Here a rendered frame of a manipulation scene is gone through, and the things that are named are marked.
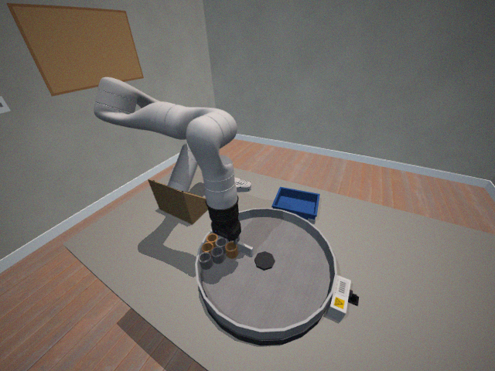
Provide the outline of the blue crate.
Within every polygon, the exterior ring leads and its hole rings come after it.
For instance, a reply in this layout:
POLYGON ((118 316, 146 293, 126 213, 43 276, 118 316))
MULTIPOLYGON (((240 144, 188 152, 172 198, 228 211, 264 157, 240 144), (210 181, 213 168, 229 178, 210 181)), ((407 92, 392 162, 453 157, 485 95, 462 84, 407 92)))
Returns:
POLYGON ((315 224, 319 195, 314 192, 280 187, 271 207, 294 213, 315 224))

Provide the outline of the bronze bushing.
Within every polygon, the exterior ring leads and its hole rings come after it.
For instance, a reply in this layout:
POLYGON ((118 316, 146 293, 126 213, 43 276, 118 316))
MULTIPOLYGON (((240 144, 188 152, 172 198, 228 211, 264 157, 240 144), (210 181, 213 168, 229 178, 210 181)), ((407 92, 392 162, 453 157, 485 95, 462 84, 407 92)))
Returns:
POLYGON ((218 239, 217 235, 212 233, 207 236, 207 242, 210 242, 213 244, 213 247, 216 247, 216 240, 218 239), (212 241, 212 242, 211 242, 212 241))
POLYGON ((203 244, 203 246, 202 246, 202 251, 203 252, 208 252, 208 253, 211 254, 211 250, 212 249, 213 249, 213 244, 210 243, 210 242, 207 242, 207 243, 203 244))
POLYGON ((237 245, 234 244, 234 242, 227 243, 225 249, 226 249, 227 257, 229 257, 230 259, 237 257, 238 255, 237 245))

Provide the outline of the grey steel bushing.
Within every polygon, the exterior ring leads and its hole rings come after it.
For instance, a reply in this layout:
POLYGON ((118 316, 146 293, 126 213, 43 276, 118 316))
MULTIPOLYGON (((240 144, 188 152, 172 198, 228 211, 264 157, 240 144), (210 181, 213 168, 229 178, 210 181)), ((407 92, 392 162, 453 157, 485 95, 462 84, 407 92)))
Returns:
POLYGON ((227 244, 227 240, 223 237, 216 240, 216 247, 221 247, 224 251, 224 254, 226 253, 226 250, 225 250, 226 244, 227 244))
POLYGON ((208 252, 201 253, 201 255, 199 255, 199 261, 200 261, 201 267, 204 270, 208 270, 213 266, 212 257, 210 255, 210 253, 208 253, 208 252), (208 260, 208 261, 205 261, 205 260, 208 260), (205 261, 205 262, 203 262, 203 261, 205 261))
POLYGON ((223 249, 221 247, 214 247, 211 250, 211 255, 212 255, 212 258, 213 258, 213 262, 215 264, 221 264, 221 263, 224 262, 224 251, 223 251, 223 249), (219 255, 219 256, 217 256, 217 255, 219 255))

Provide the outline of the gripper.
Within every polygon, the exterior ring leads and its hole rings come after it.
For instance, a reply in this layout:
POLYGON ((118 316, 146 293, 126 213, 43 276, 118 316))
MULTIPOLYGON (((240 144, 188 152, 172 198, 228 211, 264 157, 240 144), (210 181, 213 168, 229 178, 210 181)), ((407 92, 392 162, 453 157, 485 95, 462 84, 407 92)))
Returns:
POLYGON ((210 219, 213 221, 211 223, 213 233, 226 238, 229 242, 233 241, 237 245, 241 233, 237 192, 249 192, 251 183, 235 177, 234 179, 233 186, 224 191, 211 191, 204 187, 206 205, 210 219))

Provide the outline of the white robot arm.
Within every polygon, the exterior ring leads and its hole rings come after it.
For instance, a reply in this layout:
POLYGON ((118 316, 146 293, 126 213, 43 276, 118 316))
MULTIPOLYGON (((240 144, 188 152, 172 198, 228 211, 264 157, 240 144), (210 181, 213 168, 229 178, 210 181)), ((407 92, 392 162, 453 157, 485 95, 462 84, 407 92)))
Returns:
POLYGON ((94 114, 111 124, 186 139, 166 184, 169 187, 188 192, 198 165, 204 186, 211 191, 224 191, 235 183, 233 162, 220 155, 220 149, 237 134, 236 121, 226 111, 161 102, 123 81, 103 77, 94 114), (135 112, 136 104, 141 109, 135 112))

